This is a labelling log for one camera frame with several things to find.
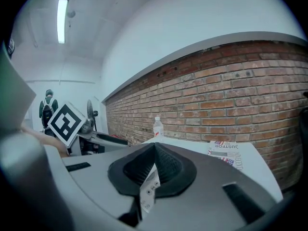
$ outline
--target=american flag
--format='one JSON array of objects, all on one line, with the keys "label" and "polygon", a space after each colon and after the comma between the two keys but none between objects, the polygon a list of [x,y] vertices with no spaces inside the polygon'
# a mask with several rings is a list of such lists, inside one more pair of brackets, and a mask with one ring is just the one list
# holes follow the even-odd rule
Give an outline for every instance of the american flag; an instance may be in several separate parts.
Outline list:
[{"label": "american flag", "polygon": [[223,141],[215,141],[215,144],[222,145]]},{"label": "american flag", "polygon": [[228,159],[228,158],[225,158],[225,157],[223,157],[223,158],[221,158],[223,161],[225,161],[227,164],[229,164],[229,165],[233,165],[233,163],[234,163],[234,160],[232,160],[232,159]]}]

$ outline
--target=brick wall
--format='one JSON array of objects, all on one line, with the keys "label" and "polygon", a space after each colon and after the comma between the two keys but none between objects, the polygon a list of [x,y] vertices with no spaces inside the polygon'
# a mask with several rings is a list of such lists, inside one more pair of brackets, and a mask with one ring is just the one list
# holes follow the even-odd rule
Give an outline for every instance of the brick wall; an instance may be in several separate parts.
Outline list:
[{"label": "brick wall", "polygon": [[298,114],[307,105],[306,49],[248,41],[199,51],[131,83],[106,102],[110,134],[139,144],[165,135],[192,141],[250,141],[281,188],[301,173]]}]

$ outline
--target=white wall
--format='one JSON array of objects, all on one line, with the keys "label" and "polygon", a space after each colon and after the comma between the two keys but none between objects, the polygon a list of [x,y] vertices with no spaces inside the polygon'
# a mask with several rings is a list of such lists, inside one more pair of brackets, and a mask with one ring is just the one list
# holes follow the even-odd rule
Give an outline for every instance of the white wall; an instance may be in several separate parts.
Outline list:
[{"label": "white wall", "polygon": [[100,102],[100,70],[98,62],[90,59],[70,56],[64,57],[55,51],[27,51],[20,47],[12,56],[12,62],[19,75],[36,93],[31,104],[32,123],[34,130],[42,130],[39,118],[39,104],[45,98],[45,92],[51,89],[59,107],[65,101],[71,102],[81,113],[87,116],[87,101],[92,101],[93,109],[99,111],[97,129],[108,133],[106,126],[102,129]]},{"label": "white wall", "polygon": [[282,0],[150,0],[126,23],[102,67],[102,100],[192,52],[245,40],[304,43]]}]

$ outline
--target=white ceiling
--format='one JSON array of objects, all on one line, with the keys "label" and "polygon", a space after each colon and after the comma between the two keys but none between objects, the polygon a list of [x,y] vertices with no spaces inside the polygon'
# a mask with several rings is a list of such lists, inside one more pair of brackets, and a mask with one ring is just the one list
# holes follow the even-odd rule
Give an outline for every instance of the white ceiling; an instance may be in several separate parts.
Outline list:
[{"label": "white ceiling", "polygon": [[66,42],[61,45],[57,38],[58,0],[30,0],[13,28],[16,50],[60,50],[101,62],[124,24],[147,1],[69,0],[67,12],[75,11],[76,15],[66,17]]}]

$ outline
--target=plastic water bottle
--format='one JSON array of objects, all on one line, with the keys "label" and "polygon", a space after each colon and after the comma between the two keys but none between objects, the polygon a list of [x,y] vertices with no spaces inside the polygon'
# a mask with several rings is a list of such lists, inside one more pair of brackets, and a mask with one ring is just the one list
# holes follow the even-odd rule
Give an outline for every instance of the plastic water bottle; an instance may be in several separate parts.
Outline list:
[{"label": "plastic water bottle", "polygon": [[164,137],[164,125],[160,121],[160,117],[155,117],[155,123],[153,125],[154,136],[157,137],[158,141],[162,141]]}]

